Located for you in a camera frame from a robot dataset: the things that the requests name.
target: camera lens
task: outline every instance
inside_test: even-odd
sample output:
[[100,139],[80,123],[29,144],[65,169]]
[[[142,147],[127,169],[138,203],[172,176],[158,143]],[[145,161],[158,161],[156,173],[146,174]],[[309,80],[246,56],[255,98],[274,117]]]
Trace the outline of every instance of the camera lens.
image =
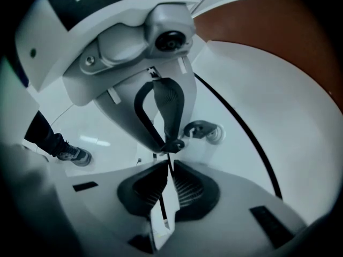
[[156,47],[161,51],[181,49],[186,42],[186,36],[181,32],[165,32],[156,40]]

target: sneaker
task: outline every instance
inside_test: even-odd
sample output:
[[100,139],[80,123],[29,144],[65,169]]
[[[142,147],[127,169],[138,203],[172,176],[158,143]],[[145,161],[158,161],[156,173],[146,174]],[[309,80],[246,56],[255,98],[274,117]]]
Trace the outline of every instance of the sneaker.
[[90,163],[92,154],[82,148],[74,147],[68,144],[68,142],[65,142],[61,152],[57,154],[56,157],[62,161],[70,161],[78,167],[85,167]]

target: metal bolt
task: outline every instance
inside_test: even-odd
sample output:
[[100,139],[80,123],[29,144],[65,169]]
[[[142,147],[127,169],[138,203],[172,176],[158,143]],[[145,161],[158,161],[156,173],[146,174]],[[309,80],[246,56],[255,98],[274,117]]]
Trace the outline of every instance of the metal bolt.
[[88,56],[86,58],[86,66],[92,66],[95,63],[95,57],[94,56]]

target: black pants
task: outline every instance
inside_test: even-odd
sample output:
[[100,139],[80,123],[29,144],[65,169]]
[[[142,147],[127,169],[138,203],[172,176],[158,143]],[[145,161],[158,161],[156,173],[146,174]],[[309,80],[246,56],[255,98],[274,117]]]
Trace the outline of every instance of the black pants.
[[62,149],[64,140],[60,133],[54,134],[48,121],[38,111],[28,128],[25,140],[35,143],[39,148],[55,157]]

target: person's leg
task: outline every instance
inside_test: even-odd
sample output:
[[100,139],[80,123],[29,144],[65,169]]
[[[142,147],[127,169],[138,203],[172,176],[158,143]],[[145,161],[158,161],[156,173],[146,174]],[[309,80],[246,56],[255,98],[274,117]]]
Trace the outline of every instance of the person's leg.
[[78,166],[88,165],[92,158],[88,151],[69,145],[60,133],[55,134],[40,111],[33,118],[26,132],[25,140],[35,143],[53,157],[71,161]]

